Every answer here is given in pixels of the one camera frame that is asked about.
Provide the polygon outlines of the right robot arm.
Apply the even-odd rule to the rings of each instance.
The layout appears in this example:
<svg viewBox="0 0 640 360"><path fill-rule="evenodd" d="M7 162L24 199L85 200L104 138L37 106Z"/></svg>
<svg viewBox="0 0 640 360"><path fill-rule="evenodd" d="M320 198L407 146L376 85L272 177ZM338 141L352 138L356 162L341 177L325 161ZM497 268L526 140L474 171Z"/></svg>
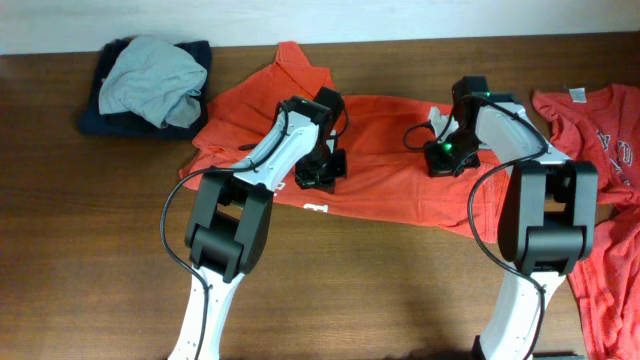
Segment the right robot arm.
<svg viewBox="0 0 640 360"><path fill-rule="evenodd" d="M431 177L458 177L480 165L479 153L498 158L472 186L471 213L480 187L509 175L499 215L500 253L486 250L504 271L495 310L471 350L474 359L531 359L546 309L594 242L598 171L555 148L510 93L490 91L483 76L464 76L451 89L445 120L431 120L436 136L424 146Z"/></svg>

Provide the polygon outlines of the red FRAM t-shirt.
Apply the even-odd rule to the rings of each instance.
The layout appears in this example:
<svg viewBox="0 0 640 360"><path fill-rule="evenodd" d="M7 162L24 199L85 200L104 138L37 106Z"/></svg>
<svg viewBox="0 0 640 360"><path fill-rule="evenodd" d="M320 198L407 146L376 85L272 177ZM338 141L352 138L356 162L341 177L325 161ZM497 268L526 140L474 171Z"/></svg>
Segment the red FRAM t-shirt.
<svg viewBox="0 0 640 360"><path fill-rule="evenodd" d="M186 176L210 166L229 167L245 157L244 146L258 143L270 130L278 102L293 95L313 97L334 85L328 68L312 65L295 42L279 44L272 64L214 98L206 126L193 140L198 152L179 172ZM498 165L488 151L481 165L458 177L431 178L423 154L403 145L406 130L427 119L432 102L377 95L347 95L345 149L347 177L333 194L302 190L287 175L277 188L278 203L329 214L418 226L437 226L464 236L475 227L481 239L497 239L508 177L500 172L477 192L479 177Z"/></svg>

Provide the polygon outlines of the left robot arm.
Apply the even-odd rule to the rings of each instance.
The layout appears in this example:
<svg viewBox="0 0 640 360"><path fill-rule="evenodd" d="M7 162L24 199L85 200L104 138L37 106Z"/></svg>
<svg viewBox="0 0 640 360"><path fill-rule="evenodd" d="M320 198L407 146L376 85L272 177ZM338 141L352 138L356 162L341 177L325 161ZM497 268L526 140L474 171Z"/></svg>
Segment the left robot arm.
<svg viewBox="0 0 640 360"><path fill-rule="evenodd" d="M333 128L347 113L341 94L323 87L311 100L280 102L268 134L228 168L195 172L200 184L179 264L191 287L173 359L217 359L226 318L242 279L265 248L276 188L288 175L301 189L331 193L347 174Z"/></svg>

